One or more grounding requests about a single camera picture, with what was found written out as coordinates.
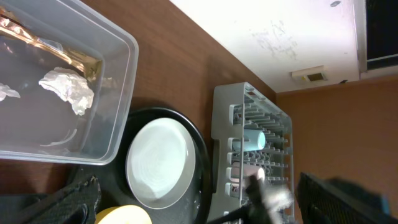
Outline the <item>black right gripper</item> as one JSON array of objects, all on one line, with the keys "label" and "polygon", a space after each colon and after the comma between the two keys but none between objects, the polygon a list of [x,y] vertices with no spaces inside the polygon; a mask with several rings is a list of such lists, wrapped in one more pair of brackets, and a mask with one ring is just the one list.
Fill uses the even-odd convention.
[{"label": "black right gripper", "polygon": [[247,224],[282,224],[281,210],[289,208],[294,196],[285,185],[266,187],[255,175],[248,178],[246,194],[249,203],[227,215],[209,221],[208,224],[241,220]]}]

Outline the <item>yellow bowl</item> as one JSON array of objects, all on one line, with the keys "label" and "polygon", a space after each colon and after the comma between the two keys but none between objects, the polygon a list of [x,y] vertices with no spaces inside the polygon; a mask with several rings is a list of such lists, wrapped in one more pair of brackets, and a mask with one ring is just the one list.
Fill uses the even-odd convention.
[{"label": "yellow bowl", "polygon": [[152,224],[149,214],[136,205],[110,207],[96,215],[95,224]]}]

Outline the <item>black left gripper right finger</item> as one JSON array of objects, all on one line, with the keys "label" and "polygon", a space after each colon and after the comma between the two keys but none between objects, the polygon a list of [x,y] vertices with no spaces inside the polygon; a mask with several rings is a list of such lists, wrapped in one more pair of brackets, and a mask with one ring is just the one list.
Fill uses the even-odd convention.
[{"label": "black left gripper right finger", "polygon": [[304,223],[397,224],[385,196],[339,177],[302,172],[295,195]]}]

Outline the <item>pink plastic cup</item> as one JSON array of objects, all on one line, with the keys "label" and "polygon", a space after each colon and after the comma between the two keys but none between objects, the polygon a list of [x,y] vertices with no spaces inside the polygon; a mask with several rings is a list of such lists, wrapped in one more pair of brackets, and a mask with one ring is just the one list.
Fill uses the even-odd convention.
[{"label": "pink plastic cup", "polygon": [[[239,175],[240,175],[240,163],[234,162],[231,168],[231,178],[230,180],[234,183],[239,183]],[[261,182],[265,181],[265,170],[262,167],[243,164],[243,187],[246,187],[249,183],[249,177],[254,175],[257,180]]]}]

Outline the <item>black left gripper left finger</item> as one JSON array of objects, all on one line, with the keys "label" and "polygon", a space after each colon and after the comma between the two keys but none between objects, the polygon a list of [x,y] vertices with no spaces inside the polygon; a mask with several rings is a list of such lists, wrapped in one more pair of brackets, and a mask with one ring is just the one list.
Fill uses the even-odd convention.
[{"label": "black left gripper left finger", "polygon": [[53,194],[2,195],[1,223],[94,223],[100,201],[100,182],[89,175]]}]

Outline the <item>light blue plastic cup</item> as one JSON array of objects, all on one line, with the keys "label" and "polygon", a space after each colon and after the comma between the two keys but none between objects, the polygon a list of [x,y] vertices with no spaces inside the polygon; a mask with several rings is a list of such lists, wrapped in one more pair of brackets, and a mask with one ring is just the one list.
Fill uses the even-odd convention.
[{"label": "light blue plastic cup", "polygon": [[263,150],[266,146],[266,136],[263,131],[245,129],[243,131],[243,151]]}]

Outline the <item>gold snack wrapper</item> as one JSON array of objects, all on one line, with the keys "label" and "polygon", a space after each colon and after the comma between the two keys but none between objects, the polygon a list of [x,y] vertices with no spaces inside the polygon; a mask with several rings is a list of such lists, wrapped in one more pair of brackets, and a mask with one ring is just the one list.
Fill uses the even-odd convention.
[{"label": "gold snack wrapper", "polygon": [[1,35],[21,40],[28,45],[50,52],[84,74],[90,82],[101,72],[102,60],[62,45],[56,41],[41,38],[23,26],[18,18],[1,6]]}]

